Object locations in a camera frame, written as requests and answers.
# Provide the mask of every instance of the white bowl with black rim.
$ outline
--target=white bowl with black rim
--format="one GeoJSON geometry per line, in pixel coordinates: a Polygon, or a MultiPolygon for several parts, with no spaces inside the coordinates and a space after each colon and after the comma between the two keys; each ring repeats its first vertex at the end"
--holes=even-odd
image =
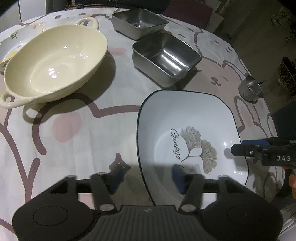
{"type": "MultiPolygon", "coordinates": [[[[172,166],[208,179],[227,175],[245,185],[245,157],[230,148],[240,144],[229,107],[218,97],[192,91],[159,90],[141,105],[137,122],[137,151],[142,177],[156,205],[179,207],[183,195],[172,180],[172,166]]],[[[204,194],[202,208],[216,200],[204,194]]]]}

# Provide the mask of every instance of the small metal cup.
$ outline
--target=small metal cup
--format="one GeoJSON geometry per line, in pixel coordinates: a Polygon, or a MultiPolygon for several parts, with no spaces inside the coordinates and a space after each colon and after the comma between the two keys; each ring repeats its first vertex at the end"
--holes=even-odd
{"type": "Polygon", "coordinates": [[[263,91],[259,83],[251,76],[248,75],[239,84],[239,94],[247,101],[253,102],[263,97],[263,91]]]}

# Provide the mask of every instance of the cartoon print tablecloth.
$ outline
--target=cartoon print tablecloth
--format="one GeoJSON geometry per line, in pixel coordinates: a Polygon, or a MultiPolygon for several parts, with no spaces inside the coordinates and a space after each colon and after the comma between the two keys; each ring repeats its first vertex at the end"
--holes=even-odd
{"type": "MultiPolygon", "coordinates": [[[[84,179],[123,165],[124,182],[112,197],[116,205],[152,204],[138,165],[136,122],[142,102],[160,87],[134,68],[135,41],[113,30],[112,13],[121,10],[54,12],[0,33],[2,41],[32,22],[47,30],[91,16],[98,19],[99,30],[109,43],[99,70],[76,93],[45,104],[0,108],[0,240],[17,240],[11,226],[16,209],[67,175],[84,179]]],[[[196,69],[173,88],[220,97],[233,112],[241,140],[276,136],[264,100],[248,103],[238,93],[239,83],[249,72],[232,47],[198,27],[166,19],[165,30],[202,56],[196,69]]],[[[4,90],[2,73],[0,92],[4,90]]],[[[282,186],[281,168],[263,167],[252,159],[248,164],[247,187],[271,201],[282,186]]],[[[80,195],[80,200],[92,205],[89,194],[80,195]]]]}

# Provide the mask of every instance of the metal container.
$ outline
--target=metal container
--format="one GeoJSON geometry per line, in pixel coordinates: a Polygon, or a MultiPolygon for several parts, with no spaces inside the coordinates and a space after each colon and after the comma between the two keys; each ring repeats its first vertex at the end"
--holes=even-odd
{"type": "Polygon", "coordinates": [[[157,33],[168,24],[167,20],[145,9],[117,12],[112,17],[114,30],[133,40],[157,33]]]}
{"type": "Polygon", "coordinates": [[[201,61],[188,44],[168,33],[159,33],[133,44],[133,64],[162,87],[183,79],[201,61]]]}
{"type": "Polygon", "coordinates": [[[239,84],[239,94],[243,99],[251,102],[263,97],[263,91],[259,83],[251,75],[248,75],[239,84]]]}

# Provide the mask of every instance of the mesh basket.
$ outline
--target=mesh basket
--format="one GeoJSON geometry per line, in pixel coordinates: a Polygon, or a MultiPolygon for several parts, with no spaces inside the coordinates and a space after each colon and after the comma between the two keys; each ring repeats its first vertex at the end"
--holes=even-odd
{"type": "Polygon", "coordinates": [[[279,78],[278,82],[279,84],[286,87],[290,92],[291,96],[296,95],[296,74],[292,75],[290,71],[288,70],[285,63],[282,61],[281,65],[279,67],[279,78]]]}

